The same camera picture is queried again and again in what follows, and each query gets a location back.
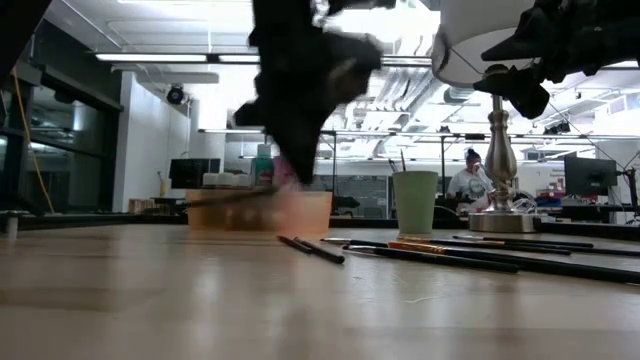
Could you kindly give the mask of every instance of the ceiling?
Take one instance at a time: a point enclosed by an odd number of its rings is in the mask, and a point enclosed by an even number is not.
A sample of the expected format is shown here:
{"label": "ceiling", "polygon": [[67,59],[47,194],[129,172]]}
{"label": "ceiling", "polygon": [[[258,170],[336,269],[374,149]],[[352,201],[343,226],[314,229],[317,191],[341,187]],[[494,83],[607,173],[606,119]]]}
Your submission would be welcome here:
{"label": "ceiling", "polygon": [[[388,54],[429,55],[439,13],[408,1],[399,1],[392,11],[349,10],[329,21],[328,27],[372,33],[385,43]],[[46,18],[96,52],[251,52],[246,46],[252,29],[247,0],[53,0]],[[230,97],[226,103],[231,113],[254,97],[253,77],[258,71],[254,65],[135,65],[125,69],[165,78],[170,74],[217,73],[217,86]],[[154,85],[163,91],[168,84],[162,82],[162,76],[155,79]],[[210,86],[216,85],[186,84],[196,97]],[[559,110],[566,112],[580,132],[593,133],[597,109],[624,94],[640,92],[640,71],[601,71],[590,78],[575,74],[562,84],[545,87],[553,96],[553,106],[534,121],[522,118],[505,104],[511,114],[510,132],[541,134],[545,127],[564,119]],[[435,132],[447,126],[452,132],[488,133],[490,111],[487,94],[451,89],[434,79],[429,69],[386,68],[372,77],[366,96],[338,109],[325,128]],[[353,147],[354,151],[367,155],[375,147],[372,141],[375,145],[379,139],[361,139],[366,146]],[[400,137],[384,139],[393,151],[407,146],[406,141]]]}

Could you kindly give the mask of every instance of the cup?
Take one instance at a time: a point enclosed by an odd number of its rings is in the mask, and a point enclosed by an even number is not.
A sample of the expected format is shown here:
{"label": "cup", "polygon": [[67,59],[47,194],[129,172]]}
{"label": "cup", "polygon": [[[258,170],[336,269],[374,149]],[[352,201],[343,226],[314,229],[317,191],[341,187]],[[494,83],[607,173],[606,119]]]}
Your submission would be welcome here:
{"label": "cup", "polygon": [[431,234],[438,176],[433,171],[393,173],[393,191],[401,236]]}

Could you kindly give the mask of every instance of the security camera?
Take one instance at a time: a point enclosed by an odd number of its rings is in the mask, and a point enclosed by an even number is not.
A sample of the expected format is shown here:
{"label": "security camera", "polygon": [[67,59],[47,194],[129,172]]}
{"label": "security camera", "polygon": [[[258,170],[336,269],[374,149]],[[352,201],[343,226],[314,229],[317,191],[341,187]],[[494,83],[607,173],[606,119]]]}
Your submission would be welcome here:
{"label": "security camera", "polygon": [[167,101],[171,105],[182,105],[187,102],[187,94],[184,92],[182,85],[171,85],[171,89],[167,93]]}

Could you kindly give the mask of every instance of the wooden table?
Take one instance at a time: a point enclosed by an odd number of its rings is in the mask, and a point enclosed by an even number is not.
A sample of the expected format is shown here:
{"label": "wooden table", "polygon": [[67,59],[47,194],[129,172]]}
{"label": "wooden table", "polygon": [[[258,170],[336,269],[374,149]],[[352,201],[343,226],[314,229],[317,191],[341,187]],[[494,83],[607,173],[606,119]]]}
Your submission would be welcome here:
{"label": "wooden table", "polygon": [[[640,356],[635,286],[362,256],[335,266],[272,239],[176,225],[20,236],[0,252],[3,360]],[[572,261],[640,271],[636,259]]]}

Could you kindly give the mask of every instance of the room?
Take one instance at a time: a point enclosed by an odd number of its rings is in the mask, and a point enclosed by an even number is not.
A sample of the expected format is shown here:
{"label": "room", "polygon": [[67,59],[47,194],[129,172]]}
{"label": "room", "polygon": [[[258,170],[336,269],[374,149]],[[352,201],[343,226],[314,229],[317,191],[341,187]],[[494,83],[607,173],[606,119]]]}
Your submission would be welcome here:
{"label": "room", "polygon": [[539,81],[532,116],[476,88],[535,1],[312,1],[381,66],[305,182],[274,140],[296,91],[236,116],[257,1],[9,0],[1,358],[638,358],[633,57]]}

